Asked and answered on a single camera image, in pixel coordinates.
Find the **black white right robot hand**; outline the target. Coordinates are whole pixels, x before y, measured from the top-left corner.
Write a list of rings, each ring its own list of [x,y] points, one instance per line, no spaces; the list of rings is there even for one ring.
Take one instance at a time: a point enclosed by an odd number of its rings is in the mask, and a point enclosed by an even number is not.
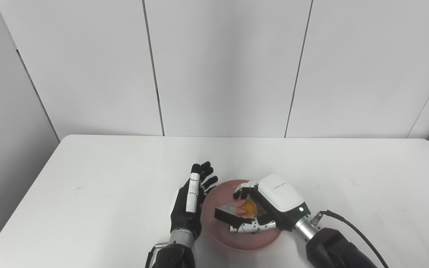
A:
[[[264,214],[249,223],[231,224],[230,232],[257,233],[277,228],[295,232],[311,214],[304,198],[280,174],[268,175],[260,181],[241,183],[234,190],[235,200],[253,200]]]

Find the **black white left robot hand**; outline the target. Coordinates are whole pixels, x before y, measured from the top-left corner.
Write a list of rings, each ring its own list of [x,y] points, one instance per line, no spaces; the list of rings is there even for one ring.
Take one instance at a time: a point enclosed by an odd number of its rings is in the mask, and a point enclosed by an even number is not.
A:
[[[196,240],[201,234],[201,209],[203,208],[207,195],[216,187],[218,177],[211,176],[213,167],[210,161],[203,164],[194,163],[191,173],[199,175],[198,194],[196,196],[196,209],[194,212],[186,211],[186,201],[188,198],[189,183],[186,183],[179,189],[177,199],[174,203],[174,208],[171,213],[171,229],[170,232],[185,229],[193,234]]]

